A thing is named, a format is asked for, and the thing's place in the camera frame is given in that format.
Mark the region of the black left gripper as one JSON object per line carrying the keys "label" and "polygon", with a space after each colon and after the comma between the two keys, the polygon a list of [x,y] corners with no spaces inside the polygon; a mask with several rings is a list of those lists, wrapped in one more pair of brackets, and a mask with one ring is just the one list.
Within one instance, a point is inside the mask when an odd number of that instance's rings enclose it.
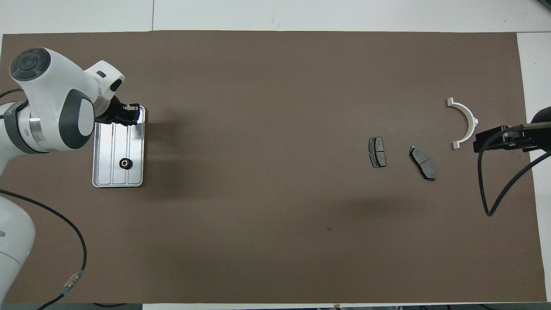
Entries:
{"label": "black left gripper", "polygon": [[134,103],[124,105],[117,96],[113,96],[107,109],[95,117],[95,122],[101,124],[121,124],[124,126],[135,126],[139,120],[140,104]]}

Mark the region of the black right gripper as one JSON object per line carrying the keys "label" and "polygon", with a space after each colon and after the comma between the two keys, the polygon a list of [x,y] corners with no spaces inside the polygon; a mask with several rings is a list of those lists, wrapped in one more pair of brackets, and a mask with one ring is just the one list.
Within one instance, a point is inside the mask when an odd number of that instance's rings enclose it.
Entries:
{"label": "black right gripper", "polygon": [[488,143],[485,148],[486,151],[515,149],[517,147],[516,140],[521,136],[521,132],[523,133],[523,138],[526,140],[526,143],[521,147],[524,152],[537,149],[548,152],[551,147],[550,121],[551,107],[549,106],[539,110],[528,124],[516,126],[503,125],[477,133],[474,140],[474,153],[480,153],[483,145],[498,133],[500,135]]}

